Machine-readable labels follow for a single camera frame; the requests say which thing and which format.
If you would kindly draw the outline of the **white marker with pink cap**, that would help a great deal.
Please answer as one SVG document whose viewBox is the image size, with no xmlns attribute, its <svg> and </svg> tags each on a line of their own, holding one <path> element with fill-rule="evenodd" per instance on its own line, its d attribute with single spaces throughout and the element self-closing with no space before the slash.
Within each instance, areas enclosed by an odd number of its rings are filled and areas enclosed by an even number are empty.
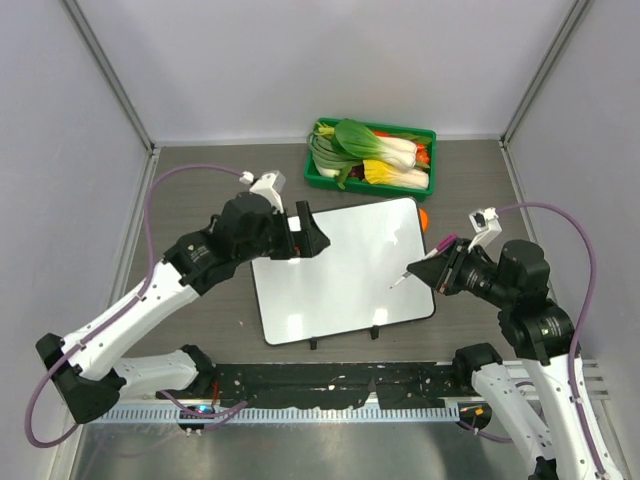
<svg viewBox="0 0 640 480">
<path fill-rule="evenodd" d="M 458 239 L 458 236 L 456 234 L 450 234 L 447 237 L 445 237 L 443 240 L 441 240 L 437 244 L 436 247 L 431 249 L 423 259 L 409 264 L 407 266 L 406 271 L 390 286 L 390 288 L 394 289 L 395 287 L 400 285 L 402 282 L 404 282 L 406 279 L 408 279 L 410 276 L 414 274 L 414 270 L 418 266 L 422 266 L 427 260 L 431 260 L 437 257 L 438 255 L 440 255 L 441 253 L 443 253 L 447 248 L 449 248 L 452 244 L 454 244 L 457 239 Z"/>
</svg>

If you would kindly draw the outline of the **white whiteboard black frame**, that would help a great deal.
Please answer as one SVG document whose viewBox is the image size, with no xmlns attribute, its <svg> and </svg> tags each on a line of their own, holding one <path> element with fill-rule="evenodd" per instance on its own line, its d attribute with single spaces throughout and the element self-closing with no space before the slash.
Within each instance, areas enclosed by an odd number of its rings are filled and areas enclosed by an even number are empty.
<svg viewBox="0 0 640 480">
<path fill-rule="evenodd" d="M 332 209 L 314 219 L 331 241 L 320 255 L 251 264 L 267 344 L 376 332 L 435 314 L 431 289 L 400 278 L 427 253 L 414 199 Z"/>
</svg>

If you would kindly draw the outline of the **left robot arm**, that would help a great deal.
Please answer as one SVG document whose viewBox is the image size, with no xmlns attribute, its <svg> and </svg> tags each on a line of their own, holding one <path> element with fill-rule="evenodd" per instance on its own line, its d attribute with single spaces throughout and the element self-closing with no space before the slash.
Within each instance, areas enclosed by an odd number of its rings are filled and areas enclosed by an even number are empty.
<svg viewBox="0 0 640 480">
<path fill-rule="evenodd" d="M 244 192 L 201 230 L 181 236 L 152 272 L 86 326 L 64 337 L 43 336 L 36 350 L 72 418 L 86 424 L 120 400 L 166 391 L 200 399 L 212 389 L 215 367 L 194 345 L 165 355 L 128 358 L 126 352 L 163 320 L 231 279 L 257 258 L 313 258 L 329 247 L 305 201 L 296 204 L 300 228 L 262 195 Z"/>
</svg>

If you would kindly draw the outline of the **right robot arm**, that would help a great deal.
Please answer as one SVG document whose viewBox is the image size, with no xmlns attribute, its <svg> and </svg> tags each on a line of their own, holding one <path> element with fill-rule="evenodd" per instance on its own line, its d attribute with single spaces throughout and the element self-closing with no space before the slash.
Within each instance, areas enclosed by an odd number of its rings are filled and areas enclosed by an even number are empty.
<svg viewBox="0 0 640 480">
<path fill-rule="evenodd" d="M 451 380 L 477 393 L 502 423 L 531 479 L 620 479 L 588 398 L 583 361 L 572 343 L 568 314 L 548 296 L 550 267 L 526 240 L 504 244 L 493 262 L 484 249 L 458 239 L 409 274 L 445 296 L 469 292 L 495 306 L 501 332 L 533 384 L 535 412 L 496 350 L 488 343 L 456 351 Z"/>
</svg>

